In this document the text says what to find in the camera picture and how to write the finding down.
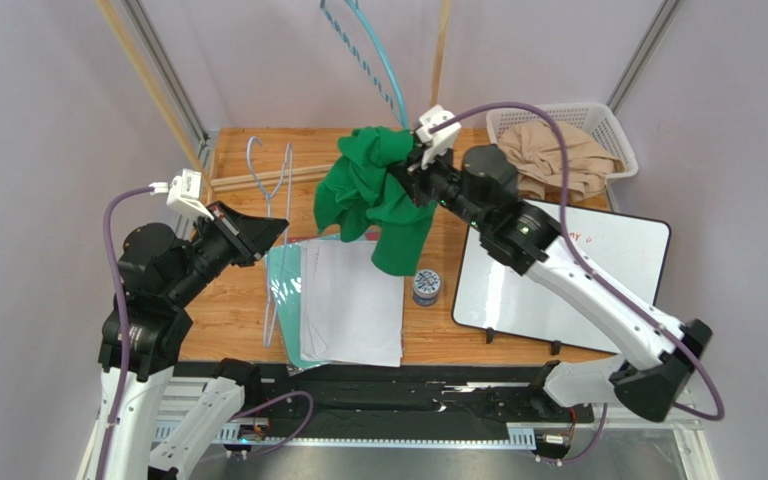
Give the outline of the green t shirt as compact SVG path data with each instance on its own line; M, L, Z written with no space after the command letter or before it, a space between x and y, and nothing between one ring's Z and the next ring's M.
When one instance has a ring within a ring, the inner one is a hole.
M339 158L317 185L313 218L317 230L336 225L340 240L353 242L379 228L371 261L398 277L416 274L436 206L418 207L388 167L405 161L414 149L409 130L355 129L338 139Z

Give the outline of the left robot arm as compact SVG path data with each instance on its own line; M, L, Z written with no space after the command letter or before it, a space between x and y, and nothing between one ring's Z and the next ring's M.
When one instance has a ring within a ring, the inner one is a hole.
M207 211L190 240L149 223L124 241L117 261L124 304L104 322L99 352L100 414L107 426L97 437L89 479L185 479L230 418L263 398L260 368L225 358L179 426L153 444L161 402L193 324L187 306L227 267L262 259L289 225L221 201Z

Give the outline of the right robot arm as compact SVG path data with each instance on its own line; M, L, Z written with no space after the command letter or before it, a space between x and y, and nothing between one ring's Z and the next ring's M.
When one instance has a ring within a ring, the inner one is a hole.
M619 350L598 361L546 363L531 388L556 408L619 403L638 417L663 422L693 408L678 398L713 332L699 319L683 322L641 300L604 270L591 265L563 225L520 198L517 171L495 145L470 148L462 168L452 151L427 166L426 148L387 166L387 173L418 206L439 205L479 234L497 263L547 288L582 314Z

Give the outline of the light blue hanger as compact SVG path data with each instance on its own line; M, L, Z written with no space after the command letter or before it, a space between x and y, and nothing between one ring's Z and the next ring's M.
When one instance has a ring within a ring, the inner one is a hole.
M329 2L326 0L321 0L318 2L321 13L325 17L332 30L336 33L341 44L345 46L350 56L357 63L369 82L374 86L377 94L386 104L388 110L395 117L398 124L403 129L407 129L410 126L410 119L407 105L405 103L405 97L386 49L384 48L370 20L360 8L359 2L343 1L343 4L346 5L346 8L354 16L360 28L366 35L371 47L374 50L374 56L377 58L381 65L379 70L375 69L371 58L368 55L365 55L359 44L352 39L347 28L340 22L340 20L329 7Z

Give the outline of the beige t shirt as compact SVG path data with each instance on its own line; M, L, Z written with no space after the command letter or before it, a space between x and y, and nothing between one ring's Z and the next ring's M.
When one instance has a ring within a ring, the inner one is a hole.
M568 200L579 202L602 194L608 176L626 170L623 160L583 130L566 122L558 126L569 157ZM521 196L544 200L561 192L561 149L545 122L530 121L507 129L498 137L497 146L518 171Z

